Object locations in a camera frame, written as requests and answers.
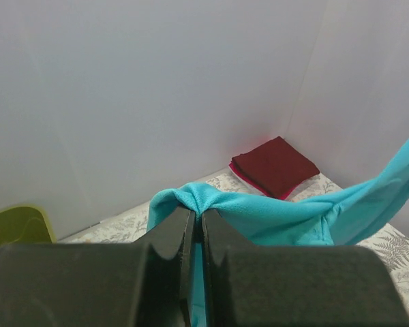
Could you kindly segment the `teal t shirt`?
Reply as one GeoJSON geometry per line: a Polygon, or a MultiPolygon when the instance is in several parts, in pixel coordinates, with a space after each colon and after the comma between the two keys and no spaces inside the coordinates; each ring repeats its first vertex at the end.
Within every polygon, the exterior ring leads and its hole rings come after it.
{"type": "Polygon", "coordinates": [[[179,206],[201,214],[215,209],[257,245],[354,245],[378,232],[409,198],[409,139],[372,180],[335,193],[287,202],[220,191],[207,183],[165,189],[150,201],[152,230],[179,206]]]}

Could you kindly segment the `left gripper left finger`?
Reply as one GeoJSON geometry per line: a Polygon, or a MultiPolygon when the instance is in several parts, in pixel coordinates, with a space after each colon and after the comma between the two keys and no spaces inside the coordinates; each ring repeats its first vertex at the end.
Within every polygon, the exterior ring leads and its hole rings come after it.
{"type": "Polygon", "coordinates": [[[0,247],[0,326],[189,326],[194,212],[132,243],[0,247]]]}

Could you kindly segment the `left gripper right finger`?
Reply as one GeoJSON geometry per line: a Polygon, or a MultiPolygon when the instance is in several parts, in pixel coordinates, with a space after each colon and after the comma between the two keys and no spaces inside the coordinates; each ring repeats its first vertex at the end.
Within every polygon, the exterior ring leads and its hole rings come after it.
{"type": "Polygon", "coordinates": [[[386,266],[360,246],[255,245],[202,216],[210,326],[409,326],[386,266]]]}

